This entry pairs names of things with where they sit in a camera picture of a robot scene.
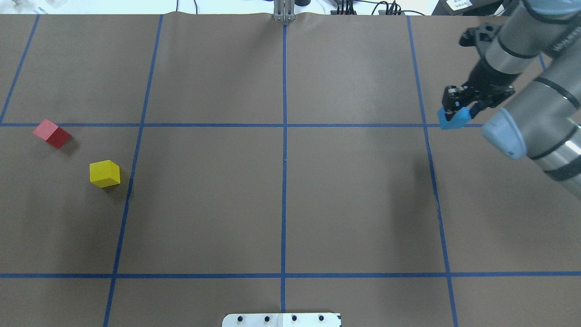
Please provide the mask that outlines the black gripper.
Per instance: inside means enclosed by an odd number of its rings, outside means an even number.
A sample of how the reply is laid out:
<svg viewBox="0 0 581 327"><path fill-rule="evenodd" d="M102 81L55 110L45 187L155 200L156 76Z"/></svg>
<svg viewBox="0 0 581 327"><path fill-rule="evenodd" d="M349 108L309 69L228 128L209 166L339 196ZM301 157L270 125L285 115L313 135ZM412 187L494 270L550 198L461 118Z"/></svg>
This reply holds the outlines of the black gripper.
<svg viewBox="0 0 581 327"><path fill-rule="evenodd" d="M495 108L515 93L512 84L515 74L499 72L485 59L480 59L462 86L448 85L443 92L444 118L450 122L466 105L470 117L475 118L484 109Z"/></svg>

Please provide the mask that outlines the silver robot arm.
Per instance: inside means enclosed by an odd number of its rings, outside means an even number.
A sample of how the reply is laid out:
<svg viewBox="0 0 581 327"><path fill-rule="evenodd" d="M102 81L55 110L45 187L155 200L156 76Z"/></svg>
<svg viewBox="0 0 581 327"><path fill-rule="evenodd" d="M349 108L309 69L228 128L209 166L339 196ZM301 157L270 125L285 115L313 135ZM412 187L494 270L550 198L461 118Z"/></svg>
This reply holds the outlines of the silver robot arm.
<svg viewBox="0 0 581 327"><path fill-rule="evenodd" d="M577 198L581 189L580 2L521 0L503 25L466 29L460 46L479 61L443 91L441 129L460 129L488 108L482 135L513 160L528 157Z"/></svg>

